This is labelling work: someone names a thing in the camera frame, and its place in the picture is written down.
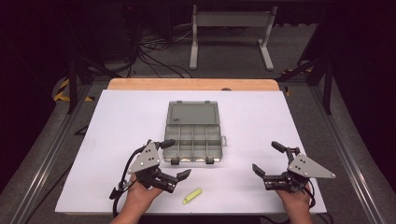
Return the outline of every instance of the human arm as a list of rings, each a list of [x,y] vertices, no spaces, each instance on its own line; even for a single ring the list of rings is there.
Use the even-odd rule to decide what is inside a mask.
[[[135,175],[131,176],[131,181],[134,182],[133,180],[135,180]],[[137,224],[154,199],[162,192],[162,189],[146,189],[138,181],[134,182],[128,189],[124,206],[111,224]]]
[[[311,224],[313,223],[309,213],[310,197],[301,191],[289,193],[285,190],[276,190],[289,216],[291,224]]]

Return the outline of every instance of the dark floor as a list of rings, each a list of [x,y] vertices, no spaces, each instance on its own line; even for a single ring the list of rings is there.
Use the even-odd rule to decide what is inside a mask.
[[[200,36],[198,69],[188,71],[193,78],[275,78],[280,76],[282,71],[296,66],[296,62],[314,30],[315,25],[275,27],[268,43],[268,49],[275,67],[272,72],[265,70],[262,56],[256,43],[257,39],[261,38],[262,31],[248,29],[240,35],[232,35],[221,30],[208,30]],[[150,55],[162,63],[178,65],[187,69],[190,61],[190,47],[191,42],[185,39],[169,49],[153,51]],[[154,66],[154,69],[159,74],[158,76],[155,75],[153,69],[148,65],[136,61],[132,66],[131,74],[134,77],[178,77],[174,72],[164,67]],[[183,70],[176,69],[183,76],[188,75]],[[121,75],[126,77],[127,73],[128,71],[124,71]],[[75,135],[75,132],[90,123],[97,100],[101,91],[106,89],[108,81],[108,77],[96,77],[90,86],[87,95],[94,96],[95,101],[83,102],[81,107],[78,108],[76,116],[64,136],[64,141],[59,145],[59,155],[55,155],[54,159],[56,160],[49,168],[49,175],[44,176],[45,181],[41,182],[44,185],[42,188],[38,188],[40,189],[39,194],[37,194],[38,197],[31,202],[34,205],[31,208],[35,208],[42,198],[47,197],[46,200],[38,206],[37,210],[30,210],[24,213],[32,214],[34,212],[29,223],[108,223],[111,220],[110,214],[102,216],[57,214],[54,212],[54,208],[62,192],[65,177],[55,186],[55,189],[50,190],[76,157],[83,136]],[[301,75],[290,82],[282,83],[280,85],[282,91],[285,90],[285,86],[290,89],[290,95],[285,94],[285,97],[307,155],[337,174],[335,179],[322,179],[319,181],[324,202],[328,212],[334,218],[334,223],[375,223],[367,215],[370,212],[366,211],[363,205],[364,202],[370,201],[370,199],[361,198],[356,191],[356,186],[353,184],[354,176],[350,175],[347,164],[343,162],[342,156],[339,154],[339,146],[326,122],[327,117],[323,115],[322,107],[316,100],[315,92],[322,90],[322,84],[320,83],[318,87],[307,87],[304,84],[304,75]],[[333,86],[332,116],[330,116],[330,119],[336,124],[338,134],[342,137],[345,148],[352,154],[353,160],[360,169],[367,188],[371,193],[370,195],[373,196],[375,208],[378,209],[382,217],[381,222],[392,223],[392,220],[396,220],[396,213],[393,208],[394,204],[396,204],[395,194],[363,144],[347,113],[335,83]],[[58,88],[59,86],[55,86],[54,91],[57,91]],[[21,210],[19,210],[20,204],[31,187],[35,174],[40,169],[48,152],[54,147],[53,143],[59,138],[59,130],[63,127],[64,120],[69,117],[66,114],[67,110],[67,102],[57,102],[45,129],[37,138],[35,145],[26,156],[20,169],[1,194],[0,223],[11,223],[11,220],[14,220],[13,223],[20,223],[13,218],[17,211]],[[276,221],[286,218],[286,216],[270,217],[274,217]],[[166,220],[169,220],[169,218],[174,219],[162,217],[161,221],[167,222]],[[153,219],[158,220],[157,217],[145,217],[142,222],[148,221],[152,223]],[[243,223],[254,222],[254,220],[260,222],[257,217],[195,218],[196,223],[234,223],[236,220]],[[315,223],[323,223],[318,216],[314,216],[314,220]]]

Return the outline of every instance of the open compartment box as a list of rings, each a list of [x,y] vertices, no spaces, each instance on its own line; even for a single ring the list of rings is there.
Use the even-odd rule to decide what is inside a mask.
[[[175,145],[163,151],[163,159],[173,165],[181,161],[221,161],[222,137],[217,102],[169,102],[165,140]]]

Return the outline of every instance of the yellow marker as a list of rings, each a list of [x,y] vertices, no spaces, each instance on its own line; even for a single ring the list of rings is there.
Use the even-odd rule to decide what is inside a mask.
[[[201,193],[202,193],[201,189],[196,189],[195,191],[193,191],[191,194],[187,195],[187,197],[183,199],[183,204],[189,203],[192,199],[194,199],[196,196],[200,195]]]

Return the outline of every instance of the white tabletop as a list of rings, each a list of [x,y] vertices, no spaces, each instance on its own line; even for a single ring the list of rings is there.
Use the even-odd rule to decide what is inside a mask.
[[[288,159],[271,147],[304,147],[282,91],[103,91],[90,127],[55,211],[60,213],[111,213],[111,190],[120,181],[132,153],[149,139],[163,141],[170,101],[217,101],[221,135],[227,137],[221,162],[181,162],[160,168],[176,175],[192,168],[174,193],[162,193],[147,214],[260,215],[284,213],[273,190],[265,190],[252,171],[252,163],[267,175],[286,171]],[[317,204],[312,213],[326,208],[315,179]],[[184,205],[182,200],[197,188],[201,195]],[[122,207],[125,195],[120,199]]]

